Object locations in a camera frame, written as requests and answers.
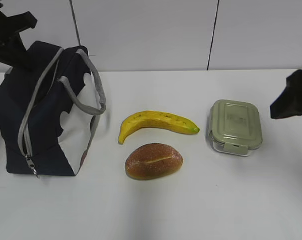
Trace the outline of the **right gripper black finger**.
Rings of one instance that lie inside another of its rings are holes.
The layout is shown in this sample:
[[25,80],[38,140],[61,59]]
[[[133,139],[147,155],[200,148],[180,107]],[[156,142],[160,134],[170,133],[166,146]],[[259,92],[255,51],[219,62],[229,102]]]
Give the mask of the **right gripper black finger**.
[[272,119],[302,116],[302,69],[294,71],[286,78],[286,87],[270,105]]

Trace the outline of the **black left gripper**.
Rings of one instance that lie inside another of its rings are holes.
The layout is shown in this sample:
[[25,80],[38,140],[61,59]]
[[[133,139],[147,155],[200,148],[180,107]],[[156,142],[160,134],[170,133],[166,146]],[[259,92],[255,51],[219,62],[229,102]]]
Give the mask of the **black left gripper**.
[[25,70],[36,67],[34,59],[27,52],[20,33],[34,29],[38,20],[29,11],[12,16],[6,16],[0,1],[0,63]]

